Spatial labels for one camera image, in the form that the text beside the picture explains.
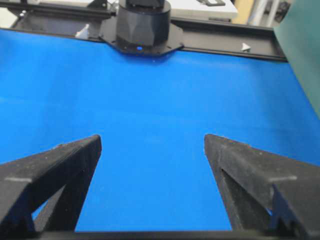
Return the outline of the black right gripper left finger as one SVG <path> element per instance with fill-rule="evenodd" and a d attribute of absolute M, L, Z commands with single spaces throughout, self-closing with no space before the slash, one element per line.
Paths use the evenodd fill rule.
<path fill-rule="evenodd" d="M 0 166 L 0 236 L 74 235 L 102 152 L 92 135 Z"/>

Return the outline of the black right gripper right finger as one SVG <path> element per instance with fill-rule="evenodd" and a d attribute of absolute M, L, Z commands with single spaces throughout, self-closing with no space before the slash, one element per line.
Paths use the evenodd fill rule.
<path fill-rule="evenodd" d="M 233 230 L 320 235 L 320 168 L 207 134 L 204 152 Z"/>

